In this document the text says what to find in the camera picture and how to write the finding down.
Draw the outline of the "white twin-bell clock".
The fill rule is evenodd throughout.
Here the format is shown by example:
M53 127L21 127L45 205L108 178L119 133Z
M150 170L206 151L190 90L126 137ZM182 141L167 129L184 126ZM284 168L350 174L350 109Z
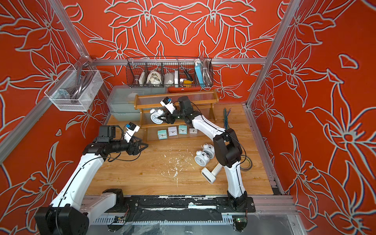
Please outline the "white twin-bell clock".
M196 156L195 156L194 160L201 167L205 167L210 161L207 153L204 152L204 151L201 151L201 150L198 150L196 152Z
M215 157L215 150L214 150L214 146L211 145L211 144L204 144L203 145L203 152L206 153L206 155L208 156L208 158L211 160Z
M161 115L164 114L164 111L162 109L151 109L150 110L150 118L153 123L155 124L162 124L164 123L163 119L160 118Z

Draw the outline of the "white square alarm clock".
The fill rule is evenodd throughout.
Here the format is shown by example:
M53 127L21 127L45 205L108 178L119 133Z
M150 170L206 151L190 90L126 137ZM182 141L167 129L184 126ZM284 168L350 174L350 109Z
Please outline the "white square alarm clock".
M178 129L177 129L176 126L171 126L171 127L169 127L167 130L168 130L168 135L169 135L170 137L173 137L173 136L177 136L177 135L178 135Z

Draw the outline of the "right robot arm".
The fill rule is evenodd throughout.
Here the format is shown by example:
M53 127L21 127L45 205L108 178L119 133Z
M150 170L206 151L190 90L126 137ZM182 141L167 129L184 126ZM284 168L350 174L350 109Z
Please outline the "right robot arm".
M158 119L173 124L181 119L190 128L197 129L213 142L215 157L225 170L229 205L233 211L241 212L247 207L247 191L243 185L240 166L241 155L245 149L238 140L233 129L224 129L209 121L199 108L187 96L178 98L179 107L169 97L160 104L164 108Z

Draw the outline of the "mint square alarm clock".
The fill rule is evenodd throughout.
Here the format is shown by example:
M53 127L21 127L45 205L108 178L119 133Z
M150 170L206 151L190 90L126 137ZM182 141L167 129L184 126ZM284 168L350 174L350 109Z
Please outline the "mint square alarm clock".
M157 131L157 136L158 136L159 140L165 140L165 139L168 138L166 130L158 130Z

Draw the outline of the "white twin-bell clock front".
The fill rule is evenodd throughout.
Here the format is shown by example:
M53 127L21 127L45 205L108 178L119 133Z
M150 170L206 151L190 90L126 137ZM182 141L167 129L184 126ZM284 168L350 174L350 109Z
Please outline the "white twin-bell clock front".
M164 123L163 119L160 118L161 115L164 114L164 111L162 109L151 109L150 110L150 118L153 123L155 124L162 124Z

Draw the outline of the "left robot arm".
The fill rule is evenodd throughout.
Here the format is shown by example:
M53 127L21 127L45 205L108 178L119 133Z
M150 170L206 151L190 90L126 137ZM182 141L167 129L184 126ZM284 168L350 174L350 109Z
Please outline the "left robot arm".
M140 127L132 122L121 130L116 139L116 125L103 125L98 137L88 144L72 176L61 192L46 207L40 207L34 219L41 235L84 235L90 225L107 210L123 210L126 207L121 189L105 190L98 198L82 206L85 193L97 171L113 153L126 152L139 157L148 144L135 136Z

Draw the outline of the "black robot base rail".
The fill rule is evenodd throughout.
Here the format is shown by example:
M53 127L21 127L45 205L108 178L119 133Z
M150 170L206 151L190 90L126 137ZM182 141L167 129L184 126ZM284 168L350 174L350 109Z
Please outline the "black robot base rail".
M107 210L99 218L108 225L123 223L232 223L256 211L253 198L236 208L226 195L133 195L124 206Z

